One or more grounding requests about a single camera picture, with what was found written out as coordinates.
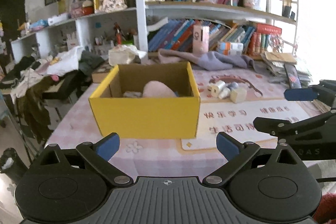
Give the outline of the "red white small box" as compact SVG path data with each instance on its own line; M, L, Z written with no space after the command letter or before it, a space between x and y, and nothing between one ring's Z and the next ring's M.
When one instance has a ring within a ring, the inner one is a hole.
M142 93L141 92L130 92L130 91L127 91L122 96L123 96L123 98L141 98L142 97Z

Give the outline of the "pink plush toy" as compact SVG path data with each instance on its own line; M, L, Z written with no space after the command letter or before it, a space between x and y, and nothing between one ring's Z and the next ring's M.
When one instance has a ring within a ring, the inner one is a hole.
M175 92L171 90L164 83L159 81L148 82L142 92L143 98L174 98L176 97Z

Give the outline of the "yellow cardboard box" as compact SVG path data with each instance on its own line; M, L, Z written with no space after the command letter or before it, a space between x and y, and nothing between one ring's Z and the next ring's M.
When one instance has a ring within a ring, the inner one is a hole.
M178 92L174 98L123 98L159 81ZM117 65L89 98L102 136L112 132L131 139L193 139L200 94L190 63Z

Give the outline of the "brown paper envelope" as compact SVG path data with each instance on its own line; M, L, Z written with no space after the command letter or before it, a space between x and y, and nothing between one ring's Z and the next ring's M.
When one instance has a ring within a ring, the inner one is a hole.
M271 62L287 63L296 65L297 60L291 53L266 52L264 53L266 59Z

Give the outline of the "beige square box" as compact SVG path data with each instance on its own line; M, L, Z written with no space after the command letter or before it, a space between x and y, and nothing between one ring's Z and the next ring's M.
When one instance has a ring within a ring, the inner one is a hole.
M230 94L230 100L233 103L244 102L247 97L247 90L244 88L232 89Z

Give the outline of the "white small bottle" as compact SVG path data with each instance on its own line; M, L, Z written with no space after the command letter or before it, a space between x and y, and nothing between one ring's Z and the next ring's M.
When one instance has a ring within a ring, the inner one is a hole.
M230 94L231 94L231 90L227 87L224 87L219 93L218 98L222 100L222 99L228 98Z

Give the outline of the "white bottle with cap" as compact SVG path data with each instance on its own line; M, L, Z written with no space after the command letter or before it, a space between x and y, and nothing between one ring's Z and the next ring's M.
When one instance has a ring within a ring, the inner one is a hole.
M226 86L226 83L222 80L219 80L215 83L209 83L207 88L212 97L218 98L219 94L222 92L225 86Z

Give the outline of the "dark blue tube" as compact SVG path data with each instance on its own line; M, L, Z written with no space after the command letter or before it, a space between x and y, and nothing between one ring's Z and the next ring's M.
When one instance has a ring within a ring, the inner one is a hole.
M235 89L238 89L239 88L239 85L237 82L232 82L232 83L229 83L227 85L227 88L230 90L230 91L233 91Z

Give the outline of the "red book set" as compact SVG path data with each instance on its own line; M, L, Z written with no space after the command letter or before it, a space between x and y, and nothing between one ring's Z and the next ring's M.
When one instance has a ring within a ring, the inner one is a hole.
M254 31L249 40L247 54L257 56L267 51L272 38L280 38L282 29L266 23L250 22Z

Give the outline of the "orange blue white box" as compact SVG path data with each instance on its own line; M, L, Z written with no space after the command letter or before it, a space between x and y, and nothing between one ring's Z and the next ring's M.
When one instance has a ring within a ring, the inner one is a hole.
M244 49L243 43L218 42L217 52L226 56L241 56Z

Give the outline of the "purple grey cloth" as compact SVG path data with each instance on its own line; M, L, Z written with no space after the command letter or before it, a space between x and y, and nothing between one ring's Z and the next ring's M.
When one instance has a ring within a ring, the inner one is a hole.
M207 71L255 68L254 60L248 56L226 56L215 51L195 55L189 52L160 49L158 59L161 64L189 62Z

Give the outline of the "white crumpled tissue bag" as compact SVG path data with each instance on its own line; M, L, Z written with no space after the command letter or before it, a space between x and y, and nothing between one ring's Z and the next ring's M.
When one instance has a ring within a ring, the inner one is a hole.
M108 63L111 66L130 64L136 57L144 58L147 52L140 51L134 45L117 45L108 51Z

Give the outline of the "white bookshelf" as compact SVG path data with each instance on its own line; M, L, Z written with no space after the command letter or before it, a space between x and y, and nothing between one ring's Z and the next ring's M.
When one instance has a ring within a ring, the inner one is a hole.
M30 55L33 52L32 45L34 43L38 45L40 56L45 58L58 41L58 31L67 24L76 26L76 38L79 44L90 48L94 37L106 28L106 23L103 23L99 30L95 30L94 24L103 22L105 19L110 19L112 23L117 22L127 28L137 29L137 46L140 50L147 51L148 22L152 17L198 19L217 23L222 23L225 20L251 20L268 24L280 24L281 26L286 24L296 26L297 24L294 19L245 7L207 2L146 2L145 0L135 0L135 7L114 12L98 12L97 14L63 20L40 31L16 39L11 42L14 60L19 62L22 57Z

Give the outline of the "pink tall carton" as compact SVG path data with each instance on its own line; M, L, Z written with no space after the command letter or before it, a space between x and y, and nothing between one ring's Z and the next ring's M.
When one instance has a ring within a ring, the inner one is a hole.
M193 54L202 55L209 51L210 27L195 25L193 27Z

